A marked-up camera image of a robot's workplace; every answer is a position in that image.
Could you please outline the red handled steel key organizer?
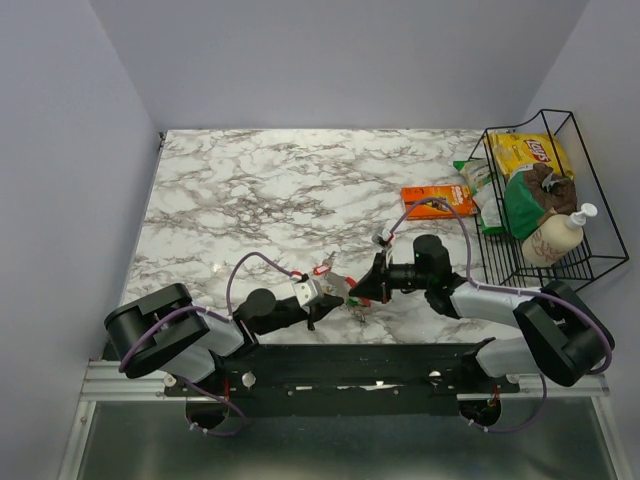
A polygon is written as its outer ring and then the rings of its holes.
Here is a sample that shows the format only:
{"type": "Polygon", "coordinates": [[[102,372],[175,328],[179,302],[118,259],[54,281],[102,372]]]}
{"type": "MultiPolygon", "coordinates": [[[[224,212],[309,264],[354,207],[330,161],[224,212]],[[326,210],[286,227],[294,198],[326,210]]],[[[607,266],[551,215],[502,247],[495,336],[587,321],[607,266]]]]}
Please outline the red handled steel key organizer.
{"type": "Polygon", "coordinates": [[[326,293],[343,299],[344,308],[355,320],[360,323],[365,322],[371,302],[349,294],[351,288],[356,285],[356,281],[352,277],[328,271],[321,276],[321,285],[326,293]]]}

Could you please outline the red key tag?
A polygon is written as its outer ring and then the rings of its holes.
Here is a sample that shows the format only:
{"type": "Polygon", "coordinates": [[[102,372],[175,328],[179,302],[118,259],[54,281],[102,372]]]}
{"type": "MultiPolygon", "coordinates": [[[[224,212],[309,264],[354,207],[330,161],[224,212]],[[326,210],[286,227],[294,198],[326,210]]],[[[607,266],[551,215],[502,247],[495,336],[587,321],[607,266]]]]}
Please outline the red key tag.
{"type": "Polygon", "coordinates": [[[315,276],[322,276],[328,272],[330,272],[332,267],[327,264],[321,264],[313,268],[313,274],[315,276]]]}

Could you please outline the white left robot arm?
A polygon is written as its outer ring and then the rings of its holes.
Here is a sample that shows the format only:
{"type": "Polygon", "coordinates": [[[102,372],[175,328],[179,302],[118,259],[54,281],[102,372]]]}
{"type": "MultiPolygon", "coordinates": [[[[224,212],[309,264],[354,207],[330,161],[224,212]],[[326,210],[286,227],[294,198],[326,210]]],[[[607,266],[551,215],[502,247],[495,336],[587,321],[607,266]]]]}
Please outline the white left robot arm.
{"type": "Polygon", "coordinates": [[[107,315],[104,326],[130,379],[163,371],[187,378],[201,395],[214,393],[222,380],[221,359],[257,346],[258,337],[297,323],[315,323],[344,299],[322,291],[309,278],[276,289],[251,291],[229,318],[193,303],[186,286],[175,283],[107,315]]]}

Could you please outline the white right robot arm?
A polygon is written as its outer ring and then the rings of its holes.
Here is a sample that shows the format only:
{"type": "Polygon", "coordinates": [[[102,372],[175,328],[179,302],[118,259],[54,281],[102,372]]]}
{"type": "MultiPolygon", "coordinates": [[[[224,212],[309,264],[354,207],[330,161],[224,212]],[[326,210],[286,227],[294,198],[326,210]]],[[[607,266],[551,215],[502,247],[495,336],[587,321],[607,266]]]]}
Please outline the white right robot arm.
{"type": "Polygon", "coordinates": [[[611,334],[567,284],[554,281],[543,288],[514,291],[476,286],[453,271],[449,252],[435,235],[414,240],[408,264],[395,264],[386,252],[377,253],[350,294],[387,303],[396,290],[422,291],[431,309],[449,318],[487,320],[520,331],[518,338],[484,340],[468,354],[460,379],[474,392],[511,374],[540,374],[571,387],[609,361],[615,346],[611,334]]]}

